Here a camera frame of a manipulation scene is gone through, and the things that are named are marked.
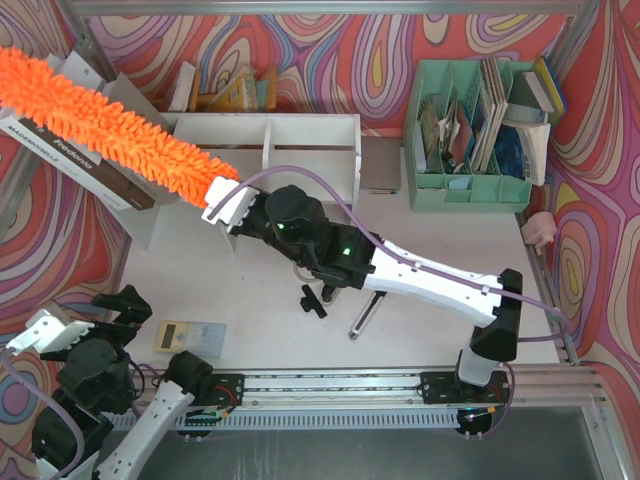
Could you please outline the black white marker pen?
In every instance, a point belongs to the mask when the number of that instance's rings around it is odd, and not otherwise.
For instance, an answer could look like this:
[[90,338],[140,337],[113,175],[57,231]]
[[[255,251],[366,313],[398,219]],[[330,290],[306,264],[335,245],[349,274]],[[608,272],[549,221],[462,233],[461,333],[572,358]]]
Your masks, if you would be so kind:
[[364,305],[363,309],[357,315],[355,321],[351,325],[348,332],[348,338],[352,341],[357,340],[368,326],[370,320],[377,312],[379,306],[384,301],[387,293],[384,291],[376,290],[373,292],[368,302]]

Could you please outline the orange microfiber duster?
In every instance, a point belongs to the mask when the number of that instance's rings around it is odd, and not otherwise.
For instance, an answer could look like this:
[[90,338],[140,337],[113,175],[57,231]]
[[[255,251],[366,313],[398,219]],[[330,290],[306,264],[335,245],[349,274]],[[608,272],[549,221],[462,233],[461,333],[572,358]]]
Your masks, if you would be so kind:
[[109,102],[102,93],[73,84],[46,61],[18,48],[1,49],[1,105],[201,208],[216,178],[240,179],[231,165],[174,138],[121,103]]

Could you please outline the clear tape roll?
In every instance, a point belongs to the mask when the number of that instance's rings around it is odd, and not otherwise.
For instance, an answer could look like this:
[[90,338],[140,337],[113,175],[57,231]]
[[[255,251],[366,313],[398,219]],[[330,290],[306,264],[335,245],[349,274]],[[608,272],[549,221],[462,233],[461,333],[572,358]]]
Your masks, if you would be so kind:
[[316,282],[316,279],[312,276],[306,276],[302,273],[301,269],[297,265],[293,265],[293,271],[295,276],[304,283]]

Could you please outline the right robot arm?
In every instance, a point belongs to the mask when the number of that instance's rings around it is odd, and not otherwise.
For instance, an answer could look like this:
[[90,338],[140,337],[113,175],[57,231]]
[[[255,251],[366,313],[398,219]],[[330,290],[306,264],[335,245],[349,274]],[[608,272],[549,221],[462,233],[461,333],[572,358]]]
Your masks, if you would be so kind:
[[461,351],[457,378],[474,387],[489,384],[494,369],[517,353],[522,276],[506,269],[489,276],[486,289],[469,286],[471,275],[431,262],[354,225],[332,222],[322,203],[295,185],[271,193],[247,187],[231,234],[262,240],[323,284],[415,298],[468,317],[474,329]]

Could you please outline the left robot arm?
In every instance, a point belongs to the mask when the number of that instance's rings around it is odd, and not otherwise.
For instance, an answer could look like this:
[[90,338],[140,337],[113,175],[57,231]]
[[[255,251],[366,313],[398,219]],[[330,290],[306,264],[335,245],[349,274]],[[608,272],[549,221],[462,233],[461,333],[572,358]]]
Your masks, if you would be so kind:
[[99,294],[91,303],[118,315],[110,323],[67,322],[41,310],[29,327],[40,357],[62,365],[55,403],[36,418],[33,451],[41,467],[53,468],[65,479],[136,479],[175,420],[207,396],[212,368],[188,351],[175,355],[151,403],[124,440],[99,461],[114,428],[107,416],[123,415],[135,402],[125,347],[152,309],[131,285],[116,294]]

